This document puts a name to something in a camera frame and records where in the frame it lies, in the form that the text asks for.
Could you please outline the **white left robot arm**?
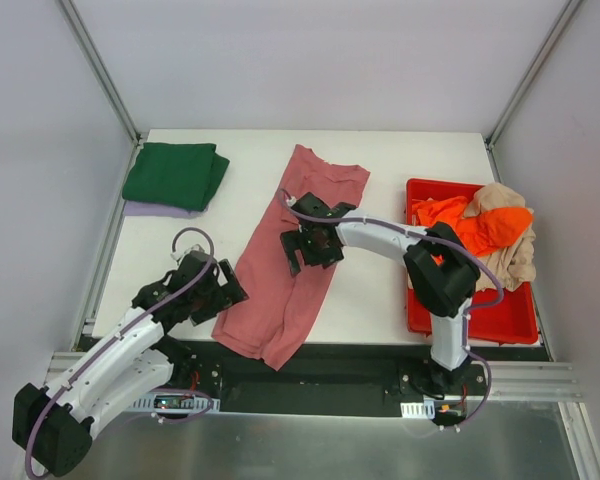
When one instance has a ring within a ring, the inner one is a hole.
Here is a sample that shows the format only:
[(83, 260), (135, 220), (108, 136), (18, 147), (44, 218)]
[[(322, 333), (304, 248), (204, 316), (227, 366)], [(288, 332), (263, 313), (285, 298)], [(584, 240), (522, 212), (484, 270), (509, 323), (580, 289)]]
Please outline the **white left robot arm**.
[(27, 475), (71, 472), (109, 423), (155, 389), (193, 396), (199, 368), (171, 330), (200, 325), (247, 298), (228, 260), (196, 250), (143, 286), (113, 329), (73, 366), (16, 394), (12, 439), (25, 452)]

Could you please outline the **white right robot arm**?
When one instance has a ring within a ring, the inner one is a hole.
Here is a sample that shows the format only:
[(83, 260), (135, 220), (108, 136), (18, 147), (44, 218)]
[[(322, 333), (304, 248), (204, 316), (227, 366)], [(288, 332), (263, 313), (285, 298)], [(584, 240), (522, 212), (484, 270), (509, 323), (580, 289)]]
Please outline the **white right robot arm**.
[(467, 314), (480, 270), (453, 229), (442, 222), (415, 227), (386, 221), (346, 202), (330, 207), (312, 193), (295, 198), (281, 188), (277, 197), (298, 221), (280, 235), (291, 275), (303, 266), (329, 268), (344, 260), (347, 247), (402, 264), (431, 318), (431, 385), (446, 395), (461, 388), (471, 363)]

